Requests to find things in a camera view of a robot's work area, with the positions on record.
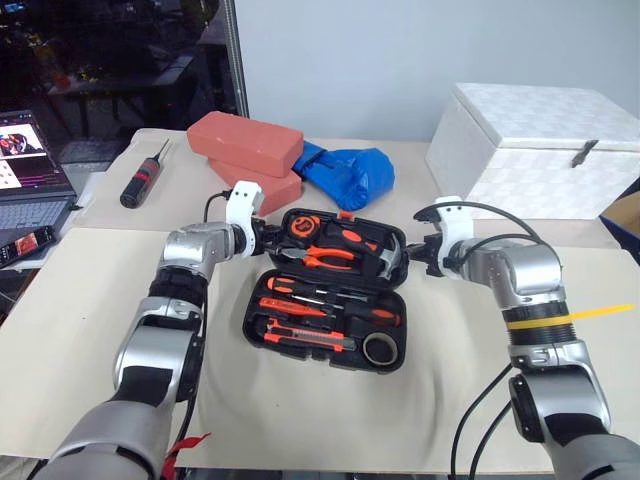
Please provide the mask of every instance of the white box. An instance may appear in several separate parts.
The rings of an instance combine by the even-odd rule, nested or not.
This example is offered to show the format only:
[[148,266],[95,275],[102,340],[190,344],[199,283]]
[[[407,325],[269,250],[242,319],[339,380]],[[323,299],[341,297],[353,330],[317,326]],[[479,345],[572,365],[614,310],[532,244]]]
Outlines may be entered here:
[[640,175],[640,121],[593,90],[461,83],[426,160],[442,195],[592,219]]

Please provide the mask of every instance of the orange pliers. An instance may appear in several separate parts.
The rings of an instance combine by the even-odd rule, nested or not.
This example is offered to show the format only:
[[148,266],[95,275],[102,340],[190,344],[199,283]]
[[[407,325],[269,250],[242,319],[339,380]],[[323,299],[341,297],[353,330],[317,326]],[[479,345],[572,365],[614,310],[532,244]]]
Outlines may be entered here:
[[279,253],[288,258],[300,259],[309,268],[324,267],[334,270],[352,270],[353,267],[350,265],[333,265],[319,259],[323,257],[336,257],[344,260],[355,259],[355,255],[352,252],[339,248],[309,247],[306,250],[303,248],[283,248]]

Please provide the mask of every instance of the blue plastic bag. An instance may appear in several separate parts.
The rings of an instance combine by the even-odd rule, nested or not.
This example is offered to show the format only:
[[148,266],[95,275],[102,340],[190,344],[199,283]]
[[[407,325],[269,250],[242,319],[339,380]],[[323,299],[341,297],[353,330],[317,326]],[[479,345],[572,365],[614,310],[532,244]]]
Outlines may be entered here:
[[304,142],[293,170],[324,190],[342,210],[359,210],[393,188],[393,165],[377,148],[327,151]]

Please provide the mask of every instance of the tool case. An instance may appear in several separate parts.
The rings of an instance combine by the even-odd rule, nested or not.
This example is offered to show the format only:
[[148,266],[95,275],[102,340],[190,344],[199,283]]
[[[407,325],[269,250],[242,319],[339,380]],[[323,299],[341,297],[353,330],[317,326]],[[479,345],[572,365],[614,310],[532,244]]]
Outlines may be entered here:
[[379,373],[404,362],[404,233],[352,214],[292,209],[266,248],[243,332],[256,347]]

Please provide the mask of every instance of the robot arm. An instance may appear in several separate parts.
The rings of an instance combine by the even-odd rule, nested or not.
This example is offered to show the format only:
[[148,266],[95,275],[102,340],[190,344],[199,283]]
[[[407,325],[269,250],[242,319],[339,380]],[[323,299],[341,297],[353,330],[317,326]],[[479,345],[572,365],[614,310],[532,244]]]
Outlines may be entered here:
[[473,237],[466,206],[444,197],[414,218],[435,224],[412,252],[430,275],[486,285],[493,291],[510,336],[509,356],[520,373],[509,382],[520,434],[542,443],[558,480],[631,480],[640,472],[640,447],[609,434],[607,402],[569,320],[562,266],[544,242]]
[[190,225],[167,238],[156,277],[135,314],[114,366],[116,393],[80,419],[37,480],[157,479],[177,402],[197,389],[204,352],[199,335],[217,263],[262,253],[252,219],[262,191],[238,182],[227,223]]

